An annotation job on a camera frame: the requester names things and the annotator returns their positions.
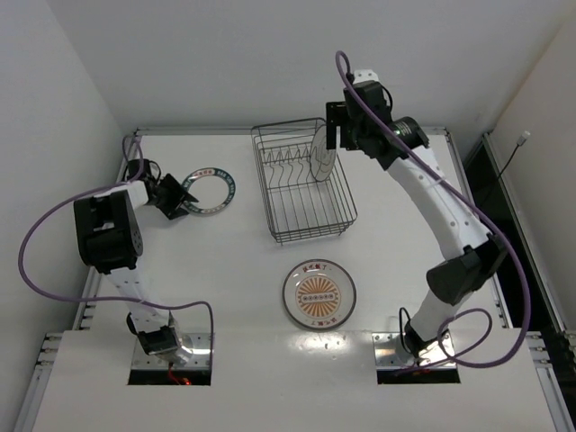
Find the green rimmed white plate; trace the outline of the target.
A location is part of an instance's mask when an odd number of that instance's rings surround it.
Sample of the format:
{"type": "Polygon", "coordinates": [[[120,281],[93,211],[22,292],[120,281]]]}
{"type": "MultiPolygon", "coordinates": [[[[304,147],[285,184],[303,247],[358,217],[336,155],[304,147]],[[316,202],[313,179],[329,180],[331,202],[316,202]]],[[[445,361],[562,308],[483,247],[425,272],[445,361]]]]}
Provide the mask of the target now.
{"type": "Polygon", "coordinates": [[[193,171],[182,182],[195,197],[184,201],[184,209],[194,215],[212,216],[228,207],[235,194],[234,178],[222,168],[204,167],[193,171]]]}

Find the white plate grey pattern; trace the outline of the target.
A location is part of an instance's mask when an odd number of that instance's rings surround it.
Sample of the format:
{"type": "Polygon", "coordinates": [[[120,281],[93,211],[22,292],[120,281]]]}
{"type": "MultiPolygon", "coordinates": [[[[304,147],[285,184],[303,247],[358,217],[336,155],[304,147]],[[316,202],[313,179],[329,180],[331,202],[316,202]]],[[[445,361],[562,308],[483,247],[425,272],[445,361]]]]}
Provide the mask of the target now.
{"type": "Polygon", "coordinates": [[[327,148],[327,128],[321,125],[310,145],[310,172],[316,182],[324,182],[332,173],[337,152],[327,148]]]}

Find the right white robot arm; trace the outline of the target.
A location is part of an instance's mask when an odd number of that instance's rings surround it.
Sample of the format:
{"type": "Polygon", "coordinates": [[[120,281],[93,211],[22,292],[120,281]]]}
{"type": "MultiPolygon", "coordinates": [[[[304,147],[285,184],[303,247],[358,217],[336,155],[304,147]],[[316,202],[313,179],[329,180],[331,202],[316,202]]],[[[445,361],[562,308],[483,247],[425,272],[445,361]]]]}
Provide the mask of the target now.
{"type": "Polygon", "coordinates": [[[406,323],[400,345],[410,357],[437,338],[500,266],[507,252],[489,229],[442,185],[444,174],[427,134],[411,117],[392,118],[388,91],[371,70],[347,72],[344,101],[327,103],[327,146],[361,150],[378,161],[414,202],[440,247],[443,262],[427,271],[428,292],[406,323]]]}

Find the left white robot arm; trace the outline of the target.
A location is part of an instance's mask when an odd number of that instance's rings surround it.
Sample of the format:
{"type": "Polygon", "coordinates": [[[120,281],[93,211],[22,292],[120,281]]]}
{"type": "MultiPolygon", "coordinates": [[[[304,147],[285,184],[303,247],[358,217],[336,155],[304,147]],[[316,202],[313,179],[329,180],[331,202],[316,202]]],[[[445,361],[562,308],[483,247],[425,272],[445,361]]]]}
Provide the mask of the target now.
{"type": "Polygon", "coordinates": [[[185,365],[192,356],[190,339],[172,312],[159,306],[139,268],[143,239],[136,210],[152,206],[172,221],[185,216],[185,202],[195,198],[172,175],[161,175],[155,161],[133,159],[126,174],[129,183],[74,201],[79,255],[117,289],[129,310],[127,327],[144,353],[185,365]]]}

